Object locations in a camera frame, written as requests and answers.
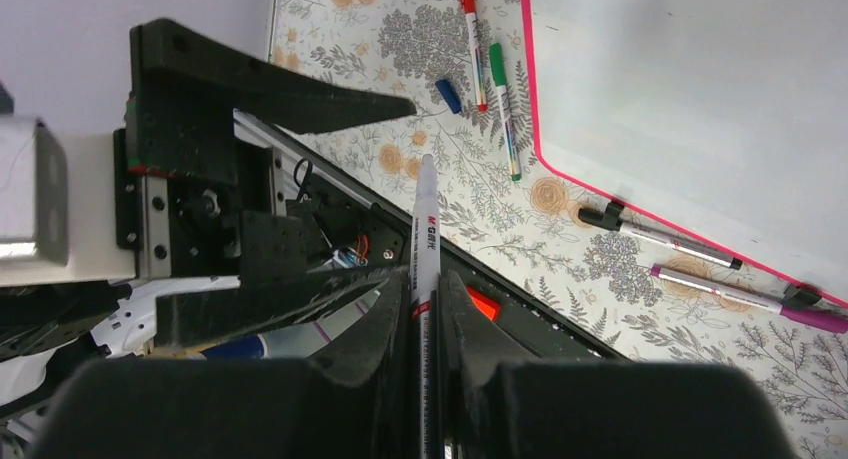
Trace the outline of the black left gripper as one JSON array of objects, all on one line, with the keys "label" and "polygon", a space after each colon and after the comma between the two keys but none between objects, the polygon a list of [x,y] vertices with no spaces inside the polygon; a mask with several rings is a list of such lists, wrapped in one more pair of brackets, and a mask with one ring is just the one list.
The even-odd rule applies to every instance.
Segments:
[{"label": "black left gripper", "polygon": [[[306,358],[89,363],[27,456],[403,457],[408,280],[384,266],[402,258],[403,228],[310,159],[235,140],[233,115],[323,134],[412,116],[414,103],[280,68],[168,18],[129,37],[126,128],[113,134],[118,247],[135,252],[140,279],[281,279],[157,297],[154,345],[228,342],[381,292]],[[331,267],[360,268],[312,272]]]}]

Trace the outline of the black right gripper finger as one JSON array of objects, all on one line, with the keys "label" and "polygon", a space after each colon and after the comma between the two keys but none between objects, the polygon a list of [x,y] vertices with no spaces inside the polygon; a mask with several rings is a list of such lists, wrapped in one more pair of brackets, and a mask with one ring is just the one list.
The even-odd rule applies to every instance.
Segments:
[{"label": "black right gripper finger", "polygon": [[719,364],[544,360],[440,281],[456,338],[454,440],[466,458],[790,458],[771,404]]}]

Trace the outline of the pink framed whiteboard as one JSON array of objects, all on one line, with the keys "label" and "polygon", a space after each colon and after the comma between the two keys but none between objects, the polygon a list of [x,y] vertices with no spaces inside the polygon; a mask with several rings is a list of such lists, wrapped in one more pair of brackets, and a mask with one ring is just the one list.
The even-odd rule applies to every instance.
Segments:
[{"label": "pink framed whiteboard", "polygon": [[553,173],[847,301],[847,0],[521,0]]}]

